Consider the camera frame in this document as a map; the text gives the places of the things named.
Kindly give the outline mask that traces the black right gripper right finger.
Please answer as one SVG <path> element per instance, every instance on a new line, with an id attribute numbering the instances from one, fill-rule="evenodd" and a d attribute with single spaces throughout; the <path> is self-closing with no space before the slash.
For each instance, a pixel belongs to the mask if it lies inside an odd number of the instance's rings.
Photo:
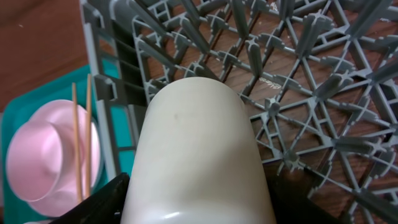
<path id="1" fill-rule="evenodd" d="M 324 211 L 302 192 L 302 184 L 276 174 L 275 166 L 264 165 L 271 202 L 278 224 L 338 224 L 339 219 Z"/>

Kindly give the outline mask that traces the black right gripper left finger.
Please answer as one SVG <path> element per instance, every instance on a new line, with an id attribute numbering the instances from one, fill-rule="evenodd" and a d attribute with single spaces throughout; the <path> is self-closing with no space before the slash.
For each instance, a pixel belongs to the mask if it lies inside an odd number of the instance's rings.
<path id="1" fill-rule="evenodd" d="M 130 177 L 123 172 L 50 224 L 120 224 Z"/>

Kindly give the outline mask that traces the cream white cup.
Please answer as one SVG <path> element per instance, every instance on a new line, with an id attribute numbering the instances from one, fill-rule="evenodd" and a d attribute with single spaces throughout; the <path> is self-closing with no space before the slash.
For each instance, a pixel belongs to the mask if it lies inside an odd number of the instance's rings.
<path id="1" fill-rule="evenodd" d="M 122 223 L 275 223 L 245 106 L 225 84 L 184 78 L 146 111 Z"/>

